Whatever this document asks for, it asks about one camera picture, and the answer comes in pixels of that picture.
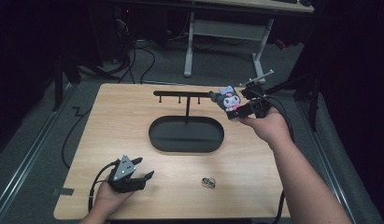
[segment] cartoon face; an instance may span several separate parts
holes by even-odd
[[[233,106],[240,104],[240,98],[237,95],[226,97],[223,100],[223,104],[226,108],[232,108]]]

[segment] light wood tabletop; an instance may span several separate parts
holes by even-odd
[[[98,172],[126,154],[131,160],[143,158],[132,177],[155,173],[113,219],[275,217],[282,186],[268,145],[250,127],[228,120],[209,98],[201,98],[200,105],[192,98],[190,116],[217,120],[224,130],[222,144],[210,153],[162,152],[152,146],[149,126],[162,116],[184,116],[186,99],[179,104],[177,97],[163,97],[159,103],[154,91],[209,92],[219,87],[102,85],[64,182],[74,192],[60,196],[54,216],[83,218]],[[216,187],[203,187],[204,177],[215,178]],[[289,215],[284,204],[282,216]]]
[[[298,1],[294,3],[284,3],[274,0],[194,0],[194,2],[223,4],[230,6],[240,7],[257,7],[263,9],[284,10],[292,12],[307,12],[312,13],[314,8],[312,6],[305,7]]]

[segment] jewelry stand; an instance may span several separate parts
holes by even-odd
[[[218,149],[224,138],[221,124],[208,117],[189,116],[191,98],[209,98],[208,92],[155,91],[160,96],[187,97],[185,116],[164,116],[154,120],[149,127],[151,144],[163,152],[207,153]]]

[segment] person's right hand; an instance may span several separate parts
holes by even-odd
[[[263,119],[240,118],[239,121],[251,127],[269,145],[291,140],[285,119],[273,106]]]

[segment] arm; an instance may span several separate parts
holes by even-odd
[[[101,183],[92,210],[79,223],[102,224],[134,193],[113,191],[107,182]]]
[[[294,223],[351,223],[346,211],[293,143],[285,119],[271,108],[264,119],[240,119],[273,150]]]

